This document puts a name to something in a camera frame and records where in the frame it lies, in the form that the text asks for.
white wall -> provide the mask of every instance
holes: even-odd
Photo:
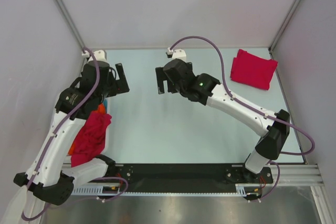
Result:
[[[336,207],[336,0],[303,0],[275,58],[294,120],[316,140],[308,160],[318,163]]]
[[[188,35],[220,47],[268,47],[293,1],[64,0],[84,42],[95,48],[167,48]]]
[[[0,219],[82,59],[53,0],[0,0]]]

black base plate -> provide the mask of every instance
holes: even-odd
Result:
[[[243,164],[117,164],[116,166],[117,173],[129,182],[127,191],[132,193],[235,193],[236,184],[260,184],[259,178],[250,182],[244,178]],[[269,167],[264,167],[260,175],[267,184],[273,183]]]

metal floor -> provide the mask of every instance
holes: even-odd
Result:
[[[42,224],[321,223],[310,187],[278,187],[261,204],[240,197],[125,196],[49,210]]]

red cloth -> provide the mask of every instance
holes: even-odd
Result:
[[[233,81],[269,90],[277,66],[275,60],[265,60],[240,49],[233,58],[230,77]]]
[[[75,149],[71,156],[71,167],[89,162],[104,150],[105,132],[111,119],[109,114],[91,112],[74,140]]]

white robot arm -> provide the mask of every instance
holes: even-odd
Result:
[[[172,60],[163,68],[155,70],[159,94],[164,93],[163,81],[167,81],[168,92],[179,92],[190,101],[219,109],[243,122],[260,136],[255,149],[244,163],[247,179],[249,176],[253,178],[258,176],[270,160],[278,158],[289,134],[289,127],[252,111],[234,98],[256,110],[262,110],[266,115],[274,115],[286,122],[289,122],[288,112],[280,110],[275,113],[261,108],[232,91],[230,97],[219,80],[206,73],[195,76],[192,64],[186,62],[186,53],[182,49],[169,50],[167,55]]]
[[[91,92],[96,82],[95,63],[90,58],[83,67],[82,76],[60,94],[48,136],[35,161],[27,172],[16,174],[14,178],[14,183],[20,187],[27,185],[34,196],[54,205],[63,204],[74,188],[96,178],[115,174],[115,162],[103,155],[77,167],[62,170],[63,161],[90,113],[96,110],[105,98],[129,92],[122,64],[115,66],[119,75],[117,80],[117,72],[106,62],[105,52],[95,51],[94,55],[100,76],[96,89],[88,100],[61,124],[55,135],[55,128]]]

